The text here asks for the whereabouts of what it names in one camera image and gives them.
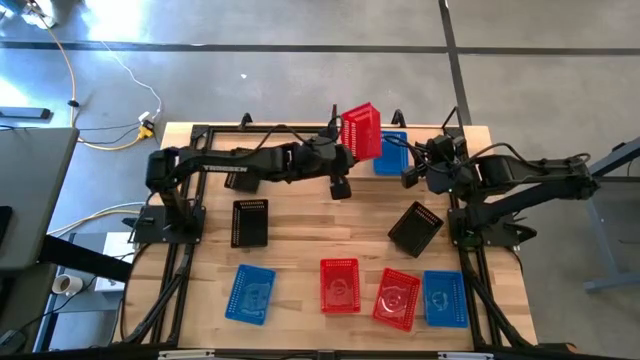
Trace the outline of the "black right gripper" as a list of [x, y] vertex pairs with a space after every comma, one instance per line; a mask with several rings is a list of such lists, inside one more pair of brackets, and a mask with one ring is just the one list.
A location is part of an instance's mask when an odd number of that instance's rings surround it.
[[465, 138], [431, 138], [426, 143], [401, 143], [414, 160], [401, 172], [401, 184], [409, 189], [424, 178], [436, 194], [460, 192], [473, 181], [473, 174], [462, 163], [468, 158]]

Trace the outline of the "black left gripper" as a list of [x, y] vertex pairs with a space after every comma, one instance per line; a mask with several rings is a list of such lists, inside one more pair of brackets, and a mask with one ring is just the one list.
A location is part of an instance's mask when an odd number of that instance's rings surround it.
[[343, 144], [303, 146], [303, 157], [298, 159], [299, 180], [323, 176], [329, 177], [333, 200], [348, 199], [352, 195], [347, 179], [349, 170], [356, 164], [353, 152]]

